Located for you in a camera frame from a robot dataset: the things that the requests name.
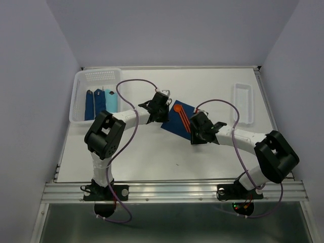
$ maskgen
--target small white container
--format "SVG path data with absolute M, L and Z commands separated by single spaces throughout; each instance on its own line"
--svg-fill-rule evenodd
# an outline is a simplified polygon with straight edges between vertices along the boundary
M 240 124 L 252 124 L 254 122 L 254 98 L 253 89 L 250 85 L 235 84 L 234 105 L 239 111 Z M 236 111 L 233 111 L 233 118 L 237 120 Z
M 75 75 L 69 120 L 73 124 L 90 125 L 93 120 L 85 120 L 86 92 L 96 89 L 110 89 L 116 92 L 116 85 L 122 81 L 122 71 L 119 68 L 100 68 L 80 71 Z M 117 98 L 120 111 L 120 97 Z

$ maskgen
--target white table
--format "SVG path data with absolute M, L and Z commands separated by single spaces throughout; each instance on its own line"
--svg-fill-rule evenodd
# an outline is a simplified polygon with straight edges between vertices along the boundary
M 123 70 L 123 79 L 144 78 L 161 90 L 170 90 L 173 101 L 197 106 L 208 99 L 233 101 L 235 83 L 249 84 L 254 90 L 254 123 L 239 129 L 268 133 L 273 128 L 252 68 L 224 69 L 140 69 Z M 126 83 L 122 94 L 134 104 L 151 99 L 154 88 L 144 82 Z M 202 107 L 213 123 L 233 125 L 231 107 L 220 102 Z M 127 104 L 122 110 L 129 109 Z M 161 124 L 141 125 L 133 142 L 112 163 L 116 181 L 190 180 L 236 178 L 243 172 L 233 147 L 190 142 L 160 128 Z M 70 125 L 57 182 L 88 182 L 93 175 L 92 159 L 84 136 L 89 127 Z M 133 129 L 124 132 L 120 148 Z M 254 155 L 241 151 L 248 168 L 258 164 Z

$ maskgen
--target laundry basket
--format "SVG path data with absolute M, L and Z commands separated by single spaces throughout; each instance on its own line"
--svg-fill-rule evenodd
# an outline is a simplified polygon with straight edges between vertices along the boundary
M 116 92 L 116 85 L 122 80 L 122 71 L 119 68 L 100 68 L 80 71 L 75 75 L 71 106 L 70 122 L 73 124 L 92 124 L 93 120 L 85 120 L 86 92 L 96 89 L 110 89 Z M 120 111 L 120 98 L 117 98 Z

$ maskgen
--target gray wall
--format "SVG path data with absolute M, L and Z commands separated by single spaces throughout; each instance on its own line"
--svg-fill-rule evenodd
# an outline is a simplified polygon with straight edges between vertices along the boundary
M 259 65 L 297 0 L 48 0 L 81 66 Z
M 44 0 L 0 2 L 0 241 L 29 242 L 79 65 Z
M 300 157 L 295 175 L 323 234 L 324 1 L 299 2 L 261 70 L 278 127 Z

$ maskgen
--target blue cloth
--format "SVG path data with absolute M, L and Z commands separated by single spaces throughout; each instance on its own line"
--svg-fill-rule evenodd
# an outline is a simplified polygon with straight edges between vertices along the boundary
M 97 116 L 100 112 L 106 110 L 105 92 L 103 90 L 97 89 L 94 92 L 94 96 L 95 96 L 95 112 Z
M 94 118 L 95 118 L 95 107 L 93 101 L 93 93 L 91 90 L 88 90 L 86 94 L 85 120 L 93 120 Z
M 179 104 L 179 105 L 182 105 L 183 109 L 184 109 L 184 112 L 186 113 L 188 119 L 190 120 L 190 118 L 192 117 L 193 115 L 193 112 L 194 112 L 194 107 L 193 106 L 190 106 L 190 105 L 187 105 L 185 103 L 182 103 L 178 100 L 176 100 L 173 104 L 176 105 L 176 104 Z M 188 133 L 181 121 L 181 118 L 180 118 L 180 114 L 179 113 L 176 113 L 173 109 L 173 106 L 172 108 L 170 109 L 170 112 L 169 112 L 169 122 L 167 123 L 163 123 L 161 128 L 162 129 L 165 129 L 171 133 L 174 133 L 180 137 L 183 137 L 185 139 L 188 139 L 190 140 L 191 138 L 191 135 L 190 133 Z
M 110 113 L 116 113 L 117 110 L 117 93 L 111 90 L 105 90 L 106 110 Z

